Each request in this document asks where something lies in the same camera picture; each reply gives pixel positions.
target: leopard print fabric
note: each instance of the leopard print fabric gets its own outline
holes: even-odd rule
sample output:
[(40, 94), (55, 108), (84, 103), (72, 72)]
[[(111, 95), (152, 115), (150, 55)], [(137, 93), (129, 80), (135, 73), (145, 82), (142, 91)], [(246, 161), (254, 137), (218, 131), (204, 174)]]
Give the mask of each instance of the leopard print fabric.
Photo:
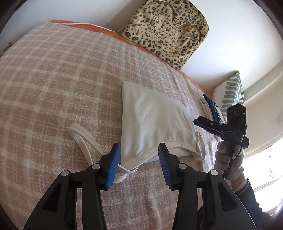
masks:
[(149, 0), (120, 35), (181, 69), (208, 33), (202, 13), (189, 1)]

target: window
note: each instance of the window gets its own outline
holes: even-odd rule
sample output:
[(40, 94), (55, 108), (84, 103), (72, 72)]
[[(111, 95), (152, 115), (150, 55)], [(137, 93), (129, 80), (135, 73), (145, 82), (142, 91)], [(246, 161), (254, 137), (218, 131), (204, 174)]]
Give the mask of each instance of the window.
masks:
[(283, 198), (283, 138), (246, 158), (243, 166), (260, 207), (264, 212), (274, 210)]

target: hand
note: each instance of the hand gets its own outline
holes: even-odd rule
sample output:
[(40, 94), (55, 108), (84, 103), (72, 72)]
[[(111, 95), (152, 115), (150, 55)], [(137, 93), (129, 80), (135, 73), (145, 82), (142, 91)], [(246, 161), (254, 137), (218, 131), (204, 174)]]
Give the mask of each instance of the hand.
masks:
[[(240, 146), (237, 145), (235, 147), (234, 150), (234, 154), (233, 154), (233, 159), (237, 156), (239, 150), (240, 150)], [(215, 164), (214, 164), (214, 169), (218, 171), (218, 173), (220, 173), (221, 175), (223, 174), (223, 172), (228, 168), (229, 166), (229, 162), (230, 162), (230, 157), (228, 156), (228, 154), (226, 153), (226, 142), (222, 141), (219, 142), (217, 145), (217, 150), (215, 152)], [(236, 159), (236, 161), (231, 165), (231, 169), (229, 172), (229, 175), (227, 177), (227, 179), (231, 182), (235, 182), (236, 180), (238, 180), (241, 175), (244, 172), (244, 168), (242, 166), (243, 164), (243, 160), (244, 160), (244, 150), (242, 149), (238, 158)]]

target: orange sheet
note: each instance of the orange sheet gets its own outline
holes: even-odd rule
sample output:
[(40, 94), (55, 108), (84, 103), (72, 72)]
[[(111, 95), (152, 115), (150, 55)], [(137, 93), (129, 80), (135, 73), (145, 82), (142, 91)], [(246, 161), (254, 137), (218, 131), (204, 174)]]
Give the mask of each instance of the orange sheet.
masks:
[[(72, 22), (72, 21), (63, 21), (63, 20), (51, 20), (50, 22), (52, 23), (59, 23), (59, 24), (62, 24), (62, 23), (79, 23), (79, 22)], [(103, 33), (103, 34), (106, 34), (108, 36), (111, 36), (115, 39), (118, 39), (119, 41), (122, 41), (122, 42), (125, 42), (125, 43), (128, 43), (130, 45), (133, 45), (137, 48), (139, 48), (140, 50), (144, 51), (144, 52), (147, 52), (153, 56), (155, 56), (153, 53), (149, 52), (148, 50), (146, 50), (145, 48), (121, 37), (119, 34), (113, 32), (113, 31), (110, 31), (110, 30), (107, 30), (107, 29), (103, 29), (103, 28), (100, 28), (98, 26), (94, 26), (94, 25), (89, 25), (89, 24), (80, 24), (80, 25), (66, 25), (66, 26), (70, 26), (70, 27), (75, 27), (75, 28), (80, 28), (80, 29), (86, 29), (86, 30), (90, 30), (90, 31), (93, 31), (93, 32), (98, 32), (98, 33)], [(160, 59), (159, 57), (155, 56), (156, 58), (158, 58), (160, 61), (162, 61), (163, 63), (166, 63), (164, 60)], [(193, 84), (195, 84), (199, 89), (200, 91), (202, 91), (204, 93), (204, 91), (188, 76), (186, 75), (184, 72), (182, 72), (181, 70), (176, 70), (178, 71), (180, 74), (186, 76)]]

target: person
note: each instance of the person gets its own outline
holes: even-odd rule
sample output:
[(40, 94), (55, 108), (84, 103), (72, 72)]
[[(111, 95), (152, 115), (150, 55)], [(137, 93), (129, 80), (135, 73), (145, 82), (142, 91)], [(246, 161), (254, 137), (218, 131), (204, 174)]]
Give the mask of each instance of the person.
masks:
[[(238, 154), (239, 150), (240, 146), (236, 146), (234, 150), (234, 156)], [(250, 214), (256, 228), (260, 229), (268, 222), (270, 216), (268, 213), (263, 212), (262, 208), (259, 207), (250, 181), (249, 179), (245, 178), (244, 168), (242, 166), (244, 156), (244, 150), (242, 149), (238, 158), (231, 165), (231, 170), (227, 179), (231, 182), (231, 188)], [(222, 175), (223, 172), (228, 168), (231, 160), (226, 153), (225, 141), (218, 143), (217, 151), (215, 152), (215, 158), (216, 161), (214, 164), (214, 169)]]

